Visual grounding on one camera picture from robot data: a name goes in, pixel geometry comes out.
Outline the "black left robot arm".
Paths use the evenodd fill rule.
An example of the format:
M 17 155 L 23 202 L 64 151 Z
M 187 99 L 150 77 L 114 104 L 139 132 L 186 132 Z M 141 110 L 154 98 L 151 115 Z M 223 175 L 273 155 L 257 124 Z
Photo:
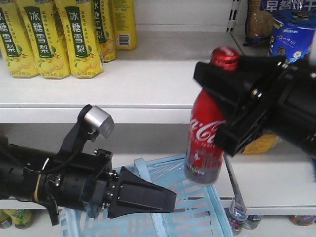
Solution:
M 112 153 L 97 149 L 78 153 L 70 163 L 55 153 L 10 144 L 0 138 L 0 197 L 34 202 L 45 207 L 53 225 L 60 207 L 84 211 L 97 218 L 133 213 L 170 213 L 176 193 L 141 179 L 127 167 L 112 168 Z

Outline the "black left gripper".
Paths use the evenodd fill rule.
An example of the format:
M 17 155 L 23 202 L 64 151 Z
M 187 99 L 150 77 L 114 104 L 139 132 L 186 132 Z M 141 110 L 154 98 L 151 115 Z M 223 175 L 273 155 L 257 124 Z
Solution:
M 39 175 L 37 203 L 47 209 L 53 226 L 59 224 L 59 207 L 84 211 L 88 217 L 97 218 L 106 203 L 110 205 L 110 219 L 175 210 L 175 192 L 140 178 L 125 166 L 118 178 L 112 170 L 112 156 L 112 152 L 103 149 L 97 149 L 93 155 L 80 153 L 61 170 Z M 116 180 L 109 202 L 106 193 Z

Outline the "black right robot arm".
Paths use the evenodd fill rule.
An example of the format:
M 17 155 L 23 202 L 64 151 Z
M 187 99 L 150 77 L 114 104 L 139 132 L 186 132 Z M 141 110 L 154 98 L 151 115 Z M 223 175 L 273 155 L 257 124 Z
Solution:
M 226 124 L 215 144 L 234 156 L 269 130 L 316 153 L 316 68 L 305 59 L 242 56 L 234 71 L 198 62 L 194 79 L 220 107 Z

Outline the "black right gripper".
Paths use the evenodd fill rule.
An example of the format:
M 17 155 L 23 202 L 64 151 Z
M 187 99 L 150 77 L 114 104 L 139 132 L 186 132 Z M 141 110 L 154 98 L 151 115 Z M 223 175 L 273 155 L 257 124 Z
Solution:
M 225 112 L 215 145 L 234 156 L 267 129 L 304 152 L 316 154 L 316 68 L 285 58 L 240 57 L 227 71 L 198 62 L 194 80 Z

